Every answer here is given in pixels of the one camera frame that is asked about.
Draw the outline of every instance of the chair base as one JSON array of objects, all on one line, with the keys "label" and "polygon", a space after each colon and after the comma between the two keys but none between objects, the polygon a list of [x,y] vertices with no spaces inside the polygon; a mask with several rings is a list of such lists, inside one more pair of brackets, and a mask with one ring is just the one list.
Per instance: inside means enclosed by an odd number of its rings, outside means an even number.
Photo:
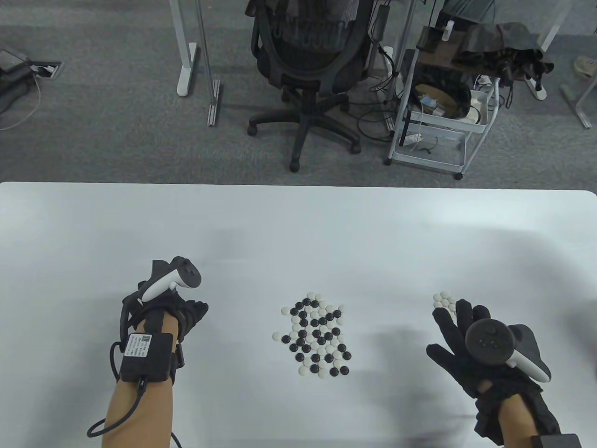
[{"label": "chair base", "polygon": [[327,97],[320,102],[316,101],[316,92],[303,90],[299,94],[294,89],[284,88],[282,101],[291,101],[294,110],[268,111],[252,116],[249,119],[247,134],[255,136],[257,125],[265,123],[298,123],[298,132],[294,139],[293,152],[290,161],[290,171],[296,173],[300,169],[300,155],[303,150],[304,140],[309,129],[313,126],[326,129],[336,135],[350,140],[350,152],[358,154],[361,152],[361,138],[359,134],[349,127],[324,114],[332,108],[342,105],[346,110],[348,106],[347,94],[336,94]]}]

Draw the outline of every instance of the finger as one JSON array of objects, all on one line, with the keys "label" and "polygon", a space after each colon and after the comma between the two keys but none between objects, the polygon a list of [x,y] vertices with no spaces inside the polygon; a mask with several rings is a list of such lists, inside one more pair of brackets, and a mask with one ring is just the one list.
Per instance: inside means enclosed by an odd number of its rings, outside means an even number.
[{"label": "finger", "polygon": [[470,302],[460,299],[456,302],[456,324],[464,336],[473,323],[473,309]]},{"label": "finger", "polygon": [[489,314],[489,310],[483,305],[477,305],[473,308],[473,321],[477,322],[481,319],[491,319],[491,314]]},{"label": "finger", "polygon": [[430,357],[439,367],[442,367],[450,375],[454,376],[456,357],[439,344],[427,346],[427,356]]},{"label": "finger", "polygon": [[454,325],[454,321],[448,310],[445,308],[435,308],[433,310],[433,318],[452,352],[456,356],[466,355],[467,349],[464,336],[460,333],[458,327]]}]

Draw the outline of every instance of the white bottle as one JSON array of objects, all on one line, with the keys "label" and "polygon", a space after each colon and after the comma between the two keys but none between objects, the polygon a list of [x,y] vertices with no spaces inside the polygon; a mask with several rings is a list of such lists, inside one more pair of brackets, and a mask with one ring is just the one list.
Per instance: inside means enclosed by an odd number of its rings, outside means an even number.
[{"label": "white bottle", "polygon": [[452,29],[454,28],[454,21],[449,20],[446,24],[446,28],[444,28],[444,35],[442,36],[442,40],[444,42],[448,42],[450,35],[452,34]]}]

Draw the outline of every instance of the label sticker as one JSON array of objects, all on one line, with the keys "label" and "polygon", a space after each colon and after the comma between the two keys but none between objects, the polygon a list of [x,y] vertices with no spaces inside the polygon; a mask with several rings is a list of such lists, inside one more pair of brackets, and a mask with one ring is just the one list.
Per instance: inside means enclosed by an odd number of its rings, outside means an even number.
[{"label": "label sticker", "polygon": [[151,335],[133,333],[128,337],[127,349],[124,351],[124,355],[145,358],[147,357],[150,343]]}]

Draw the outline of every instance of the black cloth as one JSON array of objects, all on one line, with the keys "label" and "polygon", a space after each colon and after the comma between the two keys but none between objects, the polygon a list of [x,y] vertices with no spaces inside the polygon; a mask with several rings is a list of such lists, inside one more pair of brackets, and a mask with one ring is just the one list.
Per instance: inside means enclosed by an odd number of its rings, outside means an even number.
[{"label": "black cloth", "polygon": [[[456,325],[445,308],[433,310],[433,318],[452,353],[439,344],[427,346],[427,355],[448,372],[464,391],[476,399],[477,424],[475,431],[496,445],[503,445],[503,434],[498,421],[501,403],[520,395],[533,414],[541,435],[560,434],[558,421],[551,414],[541,397],[543,390],[518,368],[485,366],[477,362],[466,348],[465,335],[469,327],[480,319],[490,318],[489,310],[477,305],[472,308],[466,300],[456,302]],[[478,387],[482,380],[489,380],[491,388],[484,394]]]},{"label": "black cloth", "polygon": [[195,300],[183,300],[176,290],[167,290],[143,305],[135,301],[130,308],[131,318],[129,326],[136,328],[150,311],[156,309],[171,314],[179,322],[177,340],[181,343],[184,337],[197,325],[197,322],[203,319],[209,306],[207,303],[196,302]]}]

